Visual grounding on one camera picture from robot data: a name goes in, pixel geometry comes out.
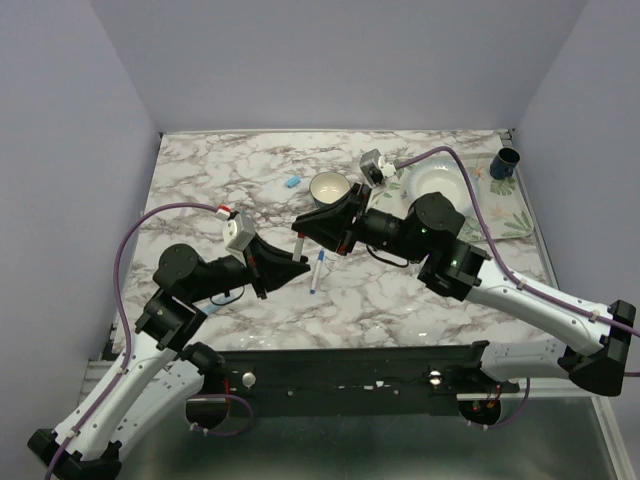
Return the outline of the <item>white pen red tip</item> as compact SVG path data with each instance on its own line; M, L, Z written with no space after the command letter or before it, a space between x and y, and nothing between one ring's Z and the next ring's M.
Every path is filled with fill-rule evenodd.
M304 239L296 239L294 251L292 254L292 260L295 262L300 262L302 257Z

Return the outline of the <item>white pen blue tip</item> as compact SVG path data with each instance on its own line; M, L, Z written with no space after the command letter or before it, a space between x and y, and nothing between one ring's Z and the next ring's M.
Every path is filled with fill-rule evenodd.
M318 256L314 265L314 269L313 269L313 275L312 275L312 280L310 285L311 294L315 294L318 289L318 283L319 283L319 278L320 278L324 258L325 258L325 250L322 249L318 253Z

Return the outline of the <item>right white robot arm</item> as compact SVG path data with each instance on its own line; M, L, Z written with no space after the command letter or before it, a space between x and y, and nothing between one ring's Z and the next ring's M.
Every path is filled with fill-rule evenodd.
M494 308L551 336L487 344L481 357L460 367L467 389L480 392L495 380L560 378L592 394L621 394L636 333L633 305L581 300L516 273L495 248L459 239L465 218L440 193L421 196L405 218L369 207L370 193L356 184L335 203L298 216L292 228L342 256L362 243L418 263L418 278L432 292Z

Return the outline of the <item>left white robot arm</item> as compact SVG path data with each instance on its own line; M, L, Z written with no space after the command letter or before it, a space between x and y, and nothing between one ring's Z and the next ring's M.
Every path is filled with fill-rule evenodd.
M308 272L309 260L254 237L240 257L204 261L186 244L168 247L125 348L85 400L53 429L39 429L29 449L46 478L114 479L134 446L178 404L214 393L222 357L192 342L207 316L197 302L250 285L264 298Z

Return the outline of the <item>light blue eraser block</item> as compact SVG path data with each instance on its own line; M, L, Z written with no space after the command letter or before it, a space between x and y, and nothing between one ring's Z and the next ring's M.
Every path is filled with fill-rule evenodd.
M294 188L295 186L299 185L301 183L301 180L298 176L293 176L291 178L289 178L286 182L285 182L285 186L287 188Z

